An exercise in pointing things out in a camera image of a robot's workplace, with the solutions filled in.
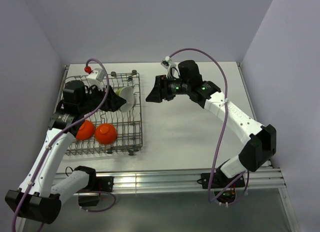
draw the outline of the white wall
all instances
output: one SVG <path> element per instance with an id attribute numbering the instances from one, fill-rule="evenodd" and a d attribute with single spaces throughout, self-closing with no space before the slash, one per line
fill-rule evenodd
<path id="1" fill-rule="evenodd" d="M 241 61 L 272 0 L 26 0 L 66 63 L 158 62 L 185 47 Z M 177 59 L 205 57 L 184 53 Z"/>
<path id="2" fill-rule="evenodd" d="M 242 64 L 258 118 L 278 132 L 303 231 L 320 226 L 320 0 L 273 0 Z"/>
<path id="3" fill-rule="evenodd" d="M 24 0 L 0 0 L 0 228 L 11 231 L 5 203 L 39 153 L 63 67 Z"/>

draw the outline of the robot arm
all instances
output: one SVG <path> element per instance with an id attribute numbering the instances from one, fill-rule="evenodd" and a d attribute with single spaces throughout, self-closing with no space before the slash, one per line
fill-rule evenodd
<path id="1" fill-rule="evenodd" d="M 102 101 L 104 103 L 100 109 L 111 112 L 118 110 L 126 103 L 126 100 L 116 95 L 111 87 L 106 95 L 102 83 L 105 74 L 102 70 L 91 71 L 90 69 L 89 73 L 87 80 L 90 87 L 80 80 L 66 83 L 63 89 L 63 99 L 59 102 L 50 119 L 45 141 L 32 169 L 18 190 L 9 190 L 5 196 L 5 201 L 13 211 L 16 211 L 22 200 L 21 208 L 18 210 L 20 217 L 52 223 L 57 218 L 65 201 L 77 191 L 90 190 L 96 184 L 96 171 L 92 168 L 79 166 L 68 178 L 53 186 L 55 174 L 65 151 L 74 141 L 82 123 L 67 129 L 51 147 L 49 146 L 53 138 L 62 130 L 81 120 L 85 114 L 95 110 Z M 48 154 L 42 162 L 41 160 L 47 152 Z"/>
<path id="2" fill-rule="evenodd" d="M 168 67 L 171 74 L 172 61 L 166 57 L 162 64 Z M 155 84 L 147 96 L 147 102 L 160 103 L 163 99 L 170 101 L 176 95 L 186 94 L 202 108 L 215 114 L 220 120 L 224 120 L 228 107 L 227 126 L 237 135 L 244 147 L 235 157 L 226 161 L 216 172 L 218 180 L 225 183 L 226 180 L 237 174 L 249 170 L 255 172 L 276 152 L 276 130 L 271 125 L 264 127 L 253 120 L 238 108 L 233 102 L 226 99 L 221 89 L 211 81 L 203 81 L 197 64 L 193 60 L 179 63 L 179 78 L 160 75 L 155 77 Z"/>

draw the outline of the metal wire basket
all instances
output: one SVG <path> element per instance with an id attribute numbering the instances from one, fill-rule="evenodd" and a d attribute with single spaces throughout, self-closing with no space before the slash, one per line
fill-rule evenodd
<path id="1" fill-rule="evenodd" d="M 64 83 L 71 80 L 81 80 L 85 85 L 89 86 L 87 76 L 68 77 Z M 115 152 L 127 152 L 129 155 L 134 155 L 135 152 L 140 151 L 143 145 L 143 133 L 139 73 L 135 70 L 133 70 L 132 73 L 111 72 L 111 74 L 109 74 L 109 83 L 114 91 L 126 86 L 133 88 L 135 98 L 133 108 L 127 113 L 119 110 L 115 112 L 98 110 L 91 115 L 88 120 L 90 120 L 96 128 L 103 123 L 112 124 L 117 130 L 117 139 L 108 145 L 98 143 L 94 136 L 84 141 L 75 140 L 67 149 L 66 155 L 113 154 Z M 103 84 L 106 86 L 106 79 L 103 80 Z"/>

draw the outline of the red knob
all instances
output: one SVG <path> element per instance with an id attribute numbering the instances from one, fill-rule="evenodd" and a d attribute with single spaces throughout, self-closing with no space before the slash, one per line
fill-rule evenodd
<path id="1" fill-rule="evenodd" d="M 91 67 L 89 67 L 89 66 L 87 66 L 87 67 L 85 67 L 84 68 L 84 71 L 86 72 L 86 73 L 91 73 L 92 72 L 92 69 L 91 69 Z"/>

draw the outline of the purple cable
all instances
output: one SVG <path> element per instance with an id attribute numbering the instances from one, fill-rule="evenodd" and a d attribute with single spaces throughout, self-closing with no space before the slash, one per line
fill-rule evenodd
<path id="1" fill-rule="evenodd" d="M 45 223 L 42 223 L 36 232 L 40 232 L 40 231 L 42 230 L 44 224 L 45 224 Z"/>
<path id="2" fill-rule="evenodd" d="M 92 114 L 94 114 L 97 110 L 99 110 L 99 108 L 100 108 L 100 107 L 104 104 L 104 102 L 106 101 L 107 96 L 108 96 L 108 93 L 109 93 L 109 87 L 110 87 L 110 86 L 109 86 L 109 76 L 108 76 L 108 73 L 107 73 L 106 68 L 104 67 L 104 65 L 103 65 L 98 59 L 95 59 L 95 58 L 90 58 L 90 59 L 88 59 L 87 62 L 85 63 L 85 66 L 87 67 L 88 64 L 89 64 L 89 62 L 91 62 L 91 61 L 98 63 L 98 64 L 101 66 L 101 68 L 103 69 L 103 71 L 105 72 L 106 85 L 107 85 L 107 86 L 106 86 L 105 95 L 104 95 L 101 103 L 97 106 L 96 109 L 94 109 L 92 112 L 88 113 L 88 114 L 87 114 L 85 117 L 83 117 L 82 119 L 80 119 L 80 120 L 78 120 L 78 121 L 70 124 L 68 127 L 66 127 L 65 129 L 63 129 L 62 131 L 60 131 L 60 132 L 50 141 L 50 143 L 48 144 L 48 147 L 52 147 L 53 144 L 57 141 L 57 139 L 60 138 L 60 136 L 61 136 L 62 134 L 64 134 L 66 131 L 68 131 L 70 128 L 74 127 L 75 125 L 77 125 L 77 124 L 85 121 L 87 118 L 89 118 Z M 48 148 L 44 151 L 44 153 L 43 153 L 43 155 L 42 155 L 42 157 L 41 157 L 41 160 L 40 160 L 39 164 L 37 165 L 36 169 L 34 170 L 33 176 L 32 176 L 31 179 L 30 179 L 31 183 L 34 183 L 34 182 L 35 182 L 35 179 L 36 179 L 37 175 L 39 174 L 39 171 L 40 171 L 40 169 L 41 169 L 41 167 L 42 167 L 42 165 L 43 165 L 43 163 L 44 163 L 44 161 L 45 161 L 45 159 L 46 159 L 49 151 L 50 151 L 50 149 L 48 149 Z M 26 190 L 25 190 L 25 192 L 24 192 L 24 194 L 23 194 L 23 196 L 22 196 L 22 198 L 21 198 L 18 206 L 17 206 L 16 209 L 15 209 L 15 212 L 14 212 L 14 215 L 13 215 L 13 219 L 12 219 L 12 232 L 16 232 L 16 227 L 15 227 L 15 225 L 16 225 L 18 213 L 19 213 L 19 211 L 20 211 L 20 209 L 21 209 L 21 207 L 22 207 L 22 204 L 23 204 L 26 196 L 27 196 L 28 193 L 30 192 L 31 187 L 32 187 L 32 185 L 28 185 L 28 187 L 26 188 Z"/>
<path id="3" fill-rule="evenodd" d="M 90 191 L 90 193 L 103 193 L 103 194 L 107 194 L 113 197 L 113 202 L 110 206 L 108 206 L 107 208 L 104 209 L 99 209 L 99 210 L 93 210 L 93 209 L 87 209 L 87 208 L 83 208 L 81 207 L 81 209 L 87 211 L 87 212 L 91 212 L 91 213 L 99 213 L 99 212 L 104 212 L 110 208 L 112 208 L 114 206 L 114 204 L 116 203 L 116 196 L 113 193 L 109 193 L 109 192 L 104 192 L 104 191 Z"/>
<path id="4" fill-rule="evenodd" d="M 222 69 L 222 67 L 219 65 L 219 63 L 212 57 L 210 56 L 208 53 L 205 53 L 202 50 L 196 49 L 196 48 L 184 48 L 184 49 L 180 49 L 174 53 L 172 53 L 169 57 L 173 57 L 175 54 L 183 52 L 183 51 L 196 51 L 199 53 L 204 54 L 205 56 L 207 56 L 208 58 L 210 58 L 219 68 L 222 76 L 223 76 L 223 80 L 224 80 L 224 86 L 225 86 L 225 90 L 224 90 L 224 99 L 226 99 L 228 97 L 228 82 L 227 82 L 227 78 L 226 75 Z M 215 172 L 215 168 L 216 168 L 216 163 L 217 163 L 217 158 L 218 158 L 218 154 L 219 154 L 219 149 L 220 149 L 220 145 L 222 142 L 222 138 L 224 136 L 225 130 L 226 130 L 226 126 L 227 126 L 227 120 L 228 120 L 228 105 L 227 103 L 224 103 L 224 109 L 225 109 L 225 115 L 224 115 L 224 120 L 223 120 L 223 125 L 222 125 L 222 129 L 221 129 L 221 133 L 218 139 L 218 143 L 216 144 L 216 148 L 215 148 L 215 152 L 214 152 L 214 157 L 213 157 L 213 162 L 212 162 L 212 167 L 211 167 L 211 172 L 210 172 L 210 177 L 209 177 L 209 183 L 208 183 L 208 200 L 209 202 L 213 202 L 215 201 L 223 192 L 225 192 L 232 184 L 234 184 L 234 182 L 236 182 L 244 173 L 239 174 L 234 180 L 232 180 L 226 187 L 224 187 L 224 189 L 222 191 L 220 191 L 214 198 L 211 198 L 211 185 L 212 185 L 212 181 L 214 179 L 214 172 Z M 247 188 L 248 188 L 248 183 L 249 183 L 249 171 L 247 171 L 247 179 L 246 179 L 246 185 L 244 187 L 244 191 L 241 194 L 241 196 L 236 199 L 234 202 L 229 203 L 229 204 L 233 204 L 235 202 L 237 202 L 239 199 L 241 199 L 243 197 L 243 195 L 245 194 Z"/>

